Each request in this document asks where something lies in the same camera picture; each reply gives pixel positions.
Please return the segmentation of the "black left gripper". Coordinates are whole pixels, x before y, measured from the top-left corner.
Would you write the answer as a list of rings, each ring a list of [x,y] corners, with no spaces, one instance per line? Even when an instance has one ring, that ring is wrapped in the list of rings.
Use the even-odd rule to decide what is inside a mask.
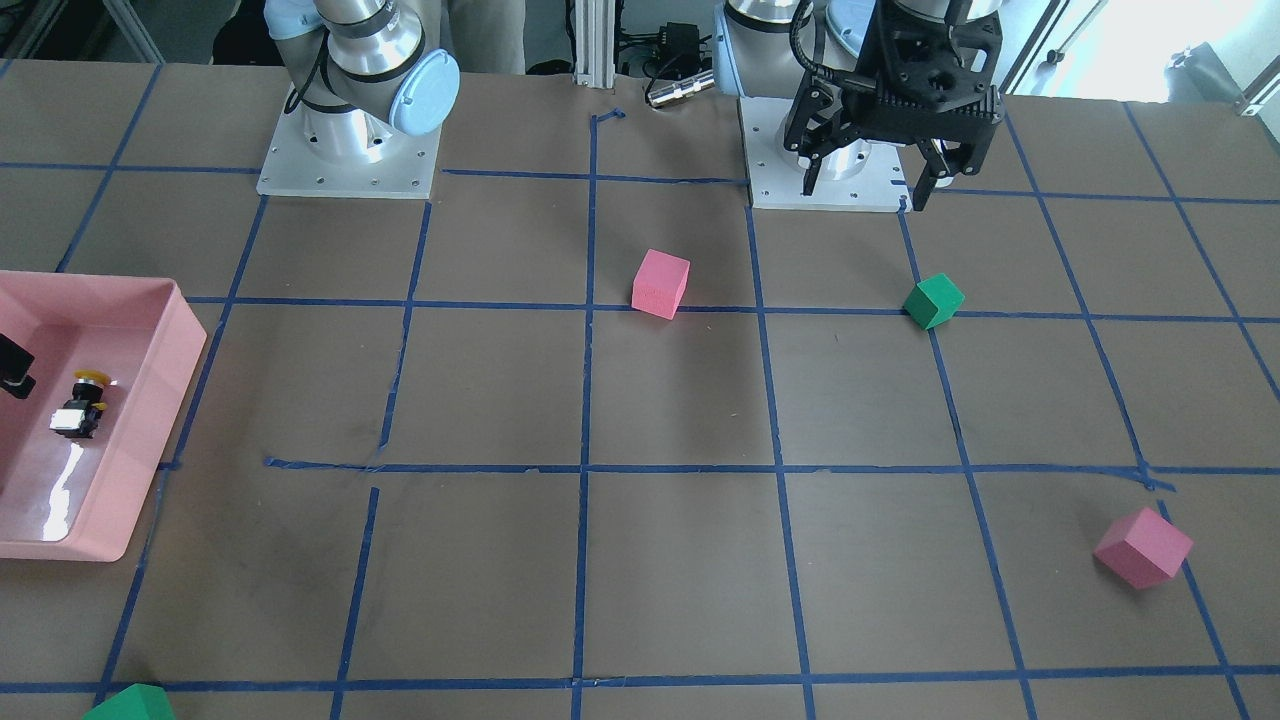
[[[911,210],[923,211],[941,181],[977,176],[1004,105],[993,79],[1004,41],[1000,1],[877,1],[855,72],[868,91],[803,74],[782,124],[783,150],[808,160],[801,195],[813,196],[823,159],[860,138],[915,145],[925,163]]]

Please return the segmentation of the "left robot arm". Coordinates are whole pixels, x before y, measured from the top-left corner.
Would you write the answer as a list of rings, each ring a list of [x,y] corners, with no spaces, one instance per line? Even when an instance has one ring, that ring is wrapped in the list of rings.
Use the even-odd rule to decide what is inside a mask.
[[[724,1],[716,87],[739,102],[751,204],[920,211],[975,176],[1005,118],[997,1]]]

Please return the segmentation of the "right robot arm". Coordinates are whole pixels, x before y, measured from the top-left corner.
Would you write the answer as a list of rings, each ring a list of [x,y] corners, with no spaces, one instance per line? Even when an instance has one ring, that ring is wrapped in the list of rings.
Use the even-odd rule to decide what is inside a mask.
[[[276,319],[320,354],[332,401],[394,400],[430,217],[426,201],[288,199],[255,183],[284,105],[294,120],[371,111],[371,150],[438,128],[457,95],[425,12],[269,3],[293,24],[282,67],[19,60],[3,74],[3,269],[170,278],[225,322]],[[293,100],[294,86],[306,88]]]

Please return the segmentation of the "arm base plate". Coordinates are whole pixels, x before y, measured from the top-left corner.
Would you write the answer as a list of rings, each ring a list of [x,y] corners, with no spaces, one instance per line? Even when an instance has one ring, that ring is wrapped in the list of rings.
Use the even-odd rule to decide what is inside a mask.
[[[360,109],[282,113],[262,160],[262,196],[428,200],[443,127],[404,135]]]
[[[804,193],[809,161],[783,147],[791,102],[780,97],[740,97],[742,150],[751,204],[756,209],[899,213],[911,209],[899,147],[858,140],[827,156],[810,193]]]

